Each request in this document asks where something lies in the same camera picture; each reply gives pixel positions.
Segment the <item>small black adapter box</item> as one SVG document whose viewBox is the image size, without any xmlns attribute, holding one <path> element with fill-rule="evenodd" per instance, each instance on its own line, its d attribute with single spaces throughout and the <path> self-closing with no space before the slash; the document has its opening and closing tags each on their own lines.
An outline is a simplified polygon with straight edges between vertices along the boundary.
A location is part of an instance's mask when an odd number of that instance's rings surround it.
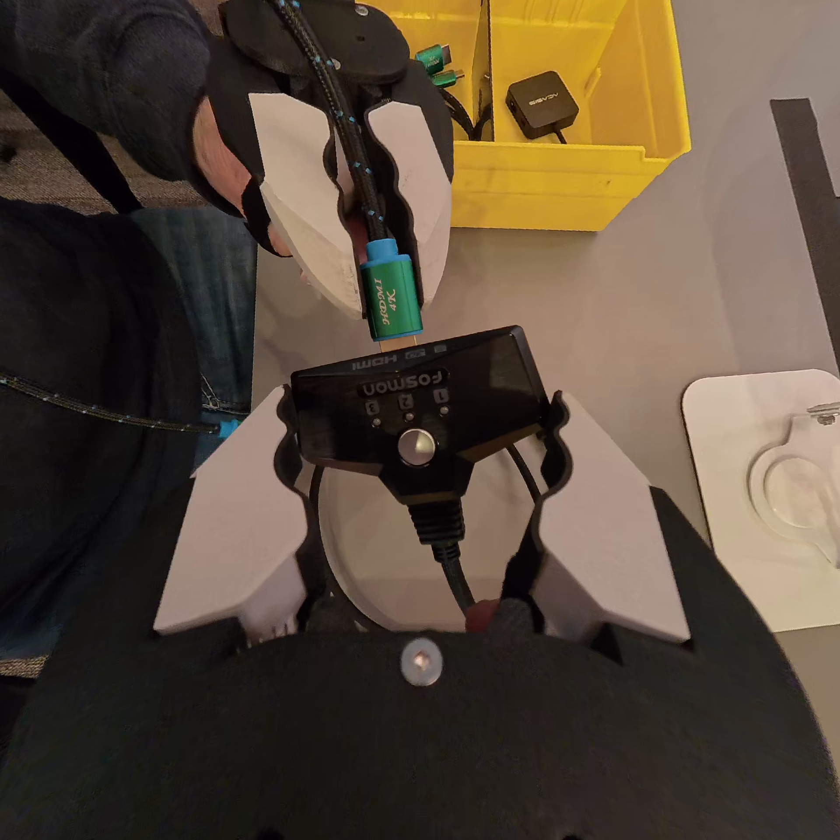
<svg viewBox="0 0 840 840">
<path fill-rule="evenodd" d="M 510 84 L 506 104 L 523 136 L 530 141 L 550 135 L 566 144 L 564 130 L 577 120 L 580 107 L 554 70 Z"/>
</svg>

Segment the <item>person's left forearm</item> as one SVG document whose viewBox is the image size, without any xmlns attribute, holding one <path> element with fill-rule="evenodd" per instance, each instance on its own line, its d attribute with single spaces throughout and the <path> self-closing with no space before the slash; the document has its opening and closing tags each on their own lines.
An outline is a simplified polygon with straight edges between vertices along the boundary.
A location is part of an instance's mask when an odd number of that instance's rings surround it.
<svg viewBox="0 0 840 840">
<path fill-rule="evenodd" d="M 2 1 L 2 68 L 146 172 L 204 186 L 193 125 L 211 31 L 180 1 Z"/>
</svg>

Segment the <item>wooden board stand white base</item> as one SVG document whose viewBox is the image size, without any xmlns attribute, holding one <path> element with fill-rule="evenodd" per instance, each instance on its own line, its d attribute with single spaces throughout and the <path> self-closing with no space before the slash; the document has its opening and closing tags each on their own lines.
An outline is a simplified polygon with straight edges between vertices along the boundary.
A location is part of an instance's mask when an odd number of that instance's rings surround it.
<svg viewBox="0 0 840 840">
<path fill-rule="evenodd" d="M 712 548 L 771 631 L 839 624 L 839 381 L 708 377 L 682 397 Z"/>
</svg>

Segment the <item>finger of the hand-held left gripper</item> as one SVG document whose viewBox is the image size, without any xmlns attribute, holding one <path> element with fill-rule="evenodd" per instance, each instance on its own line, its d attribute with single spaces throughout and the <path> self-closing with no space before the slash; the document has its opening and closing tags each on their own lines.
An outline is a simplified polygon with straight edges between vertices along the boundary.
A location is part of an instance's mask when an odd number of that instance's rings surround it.
<svg viewBox="0 0 840 840">
<path fill-rule="evenodd" d="M 392 163 L 397 204 L 407 211 L 407 245 L 421 308 L 438 290 L 448 258 L 452 185 L 424 113 L 389 101 L 365 115 L 373 140 Z"/>
<path fill-rule="evenodd" d="M 349 318 L 362 320 L 354 243 L 340 217 L 340 189 L 324 163 L 334 147 L 328 116 L 280 92 L 251 92 L 248 103 L 271 225 L 315 289 Z"/>
</svg>

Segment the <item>blue-flecked HDMI cable green plugs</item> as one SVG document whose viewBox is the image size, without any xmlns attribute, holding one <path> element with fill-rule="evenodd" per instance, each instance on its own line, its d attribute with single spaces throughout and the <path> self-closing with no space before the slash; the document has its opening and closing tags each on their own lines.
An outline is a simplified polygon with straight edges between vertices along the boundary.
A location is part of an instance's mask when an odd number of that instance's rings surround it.
<svg viewBox="0 0 840 840">
<path fill-rule="evenodd" d="M 402 340 L 420 333 L 423 329 L 421 306 L 418 302 L 413 259 L 400 253 L 400 246 L 393 237 L 385 234 L 385 210 L 377 195 L 376 174 L 364 147 L 361 117 L 353 114 L 348 88 L 340 73 L 338 57 L 329 55 L 316 29 L 304 14 L 307 9 L 301 2 L 228 2 L 225 26 L 228 43 L 234 49 L 234 58 L 241 57 L 244 70 L 254 76 L 257 70 L 267 75 L 267 84 L 275 77 L 291 78 L 291 57 L 296 51 L 303 58 L 303 75 L 311 72 L 311 84 L 324 100 L 327 115 L 337 139 L 334 141 L 339 161 L 346 155 L 350 174 L 357 190 L 357 197 L 370 198 L 373 206 L 364 209 L 369 241 L 366 260 L 358 262 L 363 314 L 366 317 L 373 341 Z M 141 205 L 124 181 L 104 145 L 95 133 L 65 119 L 31 86 L 24 84 L 14 73 L 2 68 L 2 91 L 5 92 L 40 131 L 65 155 L 68 161 L 109 201 L 121 215 L 130 217 Z M 262 182 L 257 175 L 248 184 L 243 201 L 246 221 L 253 234 L 262 231 L 257 239 L 271 248 L 266 231 L 270 218 L 260 192 Z M 57 406 L 88 417 L 124 426 L 163 429 L 173 432 L 206 434 L 226 438 L 236 429 L 221 424 L 187 423 L 169 418 L 148 418 L 117 413 L 102 406 L 79 402 L 71 397 L 52 392 L 24 377 L 2 370 L 2 386 L 10 391 L 31 397 L 38 403 Z"/>
</svg>

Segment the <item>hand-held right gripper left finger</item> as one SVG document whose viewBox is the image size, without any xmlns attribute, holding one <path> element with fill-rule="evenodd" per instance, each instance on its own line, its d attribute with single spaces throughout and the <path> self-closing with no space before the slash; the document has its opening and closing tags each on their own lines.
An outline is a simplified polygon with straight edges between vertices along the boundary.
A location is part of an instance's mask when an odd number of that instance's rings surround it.
<svg viewBox="0 0 840 840">
<path fill-rule="evenodd" d="M 235 619 L 250 644 L 301 634 L 322 593 L 291 388 L 274 389 L 192 475 L 153 629 Z"/>
</svg>

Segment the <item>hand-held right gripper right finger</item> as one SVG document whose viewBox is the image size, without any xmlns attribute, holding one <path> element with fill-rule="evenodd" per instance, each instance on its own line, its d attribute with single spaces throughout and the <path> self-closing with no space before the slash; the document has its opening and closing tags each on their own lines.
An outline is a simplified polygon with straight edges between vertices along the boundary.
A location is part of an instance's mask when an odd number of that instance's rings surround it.
<svg viewBox="0 0 840 840">
<path fill-rule="evenodd" d="M 605 625 L 671 644 L 690 639 L 652 487 L 567 392 L 543 426 L 547 485 L 508 563 L 502 600 L 568 642 L 590 644 Z"/>
</svg>

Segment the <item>black HDMI switch box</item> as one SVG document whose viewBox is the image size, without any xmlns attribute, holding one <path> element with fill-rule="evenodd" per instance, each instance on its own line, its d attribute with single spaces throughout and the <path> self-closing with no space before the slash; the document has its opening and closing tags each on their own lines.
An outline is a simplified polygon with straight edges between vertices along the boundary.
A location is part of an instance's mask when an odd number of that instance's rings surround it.
<svg viewBox="0 0 840 840">
<path fill-rule="evenodd" d="M 462 498 L 474 466 L 549 410 L 518 326 L 297 371 L 290 388 L 301 456 L 374 476 L 407 507 Z"/>
</svg>

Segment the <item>person's jeans leg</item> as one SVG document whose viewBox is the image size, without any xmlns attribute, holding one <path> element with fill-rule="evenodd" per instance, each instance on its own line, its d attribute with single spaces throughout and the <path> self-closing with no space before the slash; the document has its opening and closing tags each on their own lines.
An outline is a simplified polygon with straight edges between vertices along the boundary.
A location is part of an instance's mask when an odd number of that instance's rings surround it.
<svg viewBox="0 0 840 840">
<path fill-rule="evenodd" d="M 145 208 L 131 218 L 178 288 L 196 347 L 204 422 L 241 424 L 252 405 L 255 240 L 243 220 L 212 206 Z"/>
</svg>

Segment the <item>yellow plastic bin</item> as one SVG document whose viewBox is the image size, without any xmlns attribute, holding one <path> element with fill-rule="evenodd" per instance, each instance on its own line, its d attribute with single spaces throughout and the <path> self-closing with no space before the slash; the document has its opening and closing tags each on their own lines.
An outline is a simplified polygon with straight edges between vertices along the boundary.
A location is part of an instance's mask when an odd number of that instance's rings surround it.
<svg viewBox="0 0 840 840">
<path fill-rule="evenodd" d="M 383 1 L 412 53 L 449 45 L 472 119 L 492 97 L 491 140 L 455 128 L 452 225 L 598 232 L 682 154 L 690 126 L 669 1 Z M 527 140 L 511 84 L 554 70 L 579 114 L 566 143 Z"/>
</svg>

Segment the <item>person's left hand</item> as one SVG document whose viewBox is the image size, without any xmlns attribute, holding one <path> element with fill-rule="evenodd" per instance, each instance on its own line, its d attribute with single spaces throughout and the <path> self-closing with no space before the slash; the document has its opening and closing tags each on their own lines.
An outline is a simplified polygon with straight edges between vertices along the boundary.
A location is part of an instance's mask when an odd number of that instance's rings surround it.
<svg viewBox="0 0 840 840">
<path fill-rule="evenodd" d="M 251 175 L 223 141 L 208 97 L 201 100 L 196 110 L 192 147 L 197 168 L 205 181 L 239 216 L 243 216 L 242 198 Z"/>
</svg>

